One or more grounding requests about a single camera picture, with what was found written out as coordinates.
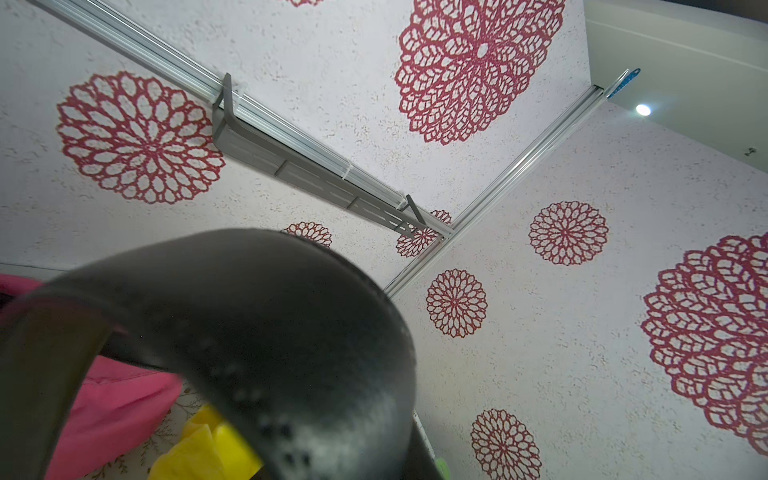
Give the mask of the yellow trousers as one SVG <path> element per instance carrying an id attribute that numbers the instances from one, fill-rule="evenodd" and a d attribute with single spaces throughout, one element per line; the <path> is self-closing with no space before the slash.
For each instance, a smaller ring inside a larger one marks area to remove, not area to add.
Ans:
<path id="1" fill-rule="evenodd" d="M 264 466 L 247 442 L 211 405 L 185 424 L 181 440 L 161 455 L 149 480 L 248 480 Z"/>

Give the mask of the pink trousers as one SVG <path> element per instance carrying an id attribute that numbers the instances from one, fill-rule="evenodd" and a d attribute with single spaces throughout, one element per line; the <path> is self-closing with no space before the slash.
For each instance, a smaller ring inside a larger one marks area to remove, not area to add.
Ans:
<path id="1" fill-rule="evenodd" d="M 133 311 L 75 285 L 1 278 L 1 476 L 78 479 L 151 436 L 180 395 Z"/>

